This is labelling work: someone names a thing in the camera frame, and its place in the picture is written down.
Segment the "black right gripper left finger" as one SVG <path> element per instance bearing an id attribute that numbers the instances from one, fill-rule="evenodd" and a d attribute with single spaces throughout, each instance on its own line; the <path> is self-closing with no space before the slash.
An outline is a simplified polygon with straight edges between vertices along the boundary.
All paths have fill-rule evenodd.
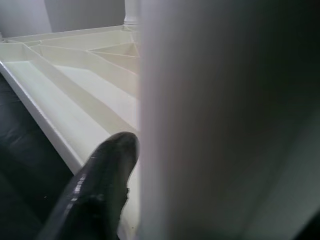
<path id="1" fill-rule="evenodd" d="M 132 132 L 103 141 L 66 185 L 37 240 L 120 240 L 119 222 L 138 157 L 139 140 Z"/>

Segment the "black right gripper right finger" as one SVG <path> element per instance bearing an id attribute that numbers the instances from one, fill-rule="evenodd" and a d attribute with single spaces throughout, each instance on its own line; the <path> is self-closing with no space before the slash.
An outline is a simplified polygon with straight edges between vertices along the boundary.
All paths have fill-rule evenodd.
<path id="1" fill-rule="evenodd" d="M 292 240 L 320 240 L 320 207 L 302 222 Z"/>

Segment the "white plastic table top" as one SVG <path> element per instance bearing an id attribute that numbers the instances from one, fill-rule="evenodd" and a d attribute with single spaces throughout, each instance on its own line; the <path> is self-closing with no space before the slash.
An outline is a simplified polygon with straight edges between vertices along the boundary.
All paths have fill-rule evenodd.
<path id="1" fill-rule="evenodd" d="M 120 25 L 0 43 L 0 74 L 73 176 L 112 135 L 138 137 L 139 36 L 136 28 Z M 133 240 L 139 228 L 138 173 L 137 160 L 118 225 L 120 240 Z"/>

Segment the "white plastic table leg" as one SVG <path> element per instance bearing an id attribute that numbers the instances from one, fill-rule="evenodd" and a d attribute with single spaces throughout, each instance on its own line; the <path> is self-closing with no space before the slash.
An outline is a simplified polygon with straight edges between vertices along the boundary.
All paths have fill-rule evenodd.
<path id="1" fill-rule="evenodd" d="M 140 240 L 293 240 L 320 207 L 320 0 L 139 0 Z"/>
<path id="2" fill-rule="evenodd" d="M 139 21 L 140 0 L 124 0 L 124 25 L 137 25 Z"/>

